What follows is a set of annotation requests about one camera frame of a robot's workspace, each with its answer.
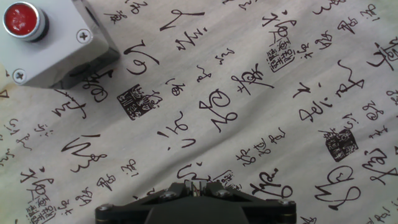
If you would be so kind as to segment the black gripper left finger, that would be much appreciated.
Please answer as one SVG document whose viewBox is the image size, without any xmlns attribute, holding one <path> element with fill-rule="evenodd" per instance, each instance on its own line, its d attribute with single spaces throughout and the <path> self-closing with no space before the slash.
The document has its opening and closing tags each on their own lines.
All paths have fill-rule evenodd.
<svg viewBox="0 0 398 224">
<path fill-rule="evenodd" d="M 145 223 L 150 211 L 158 205 L 192 196 L 193 182 L 174 182 L 169 188 L 126 205 L 102 204 L 95 209 L 96 224 Z"/>
</svg>

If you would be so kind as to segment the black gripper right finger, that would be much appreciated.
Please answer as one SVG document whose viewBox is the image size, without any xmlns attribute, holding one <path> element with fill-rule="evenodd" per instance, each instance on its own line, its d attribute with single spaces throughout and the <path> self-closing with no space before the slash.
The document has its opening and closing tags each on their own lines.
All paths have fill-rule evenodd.
<svg viewBox="0 0 398 224">
<path fill-rule="evenodd" d="M 297 222 L 297 204 L 290 199 L 260 199 L 219 182 L 195 182 L 197 223 L 243 224 Z"/>
</svg>

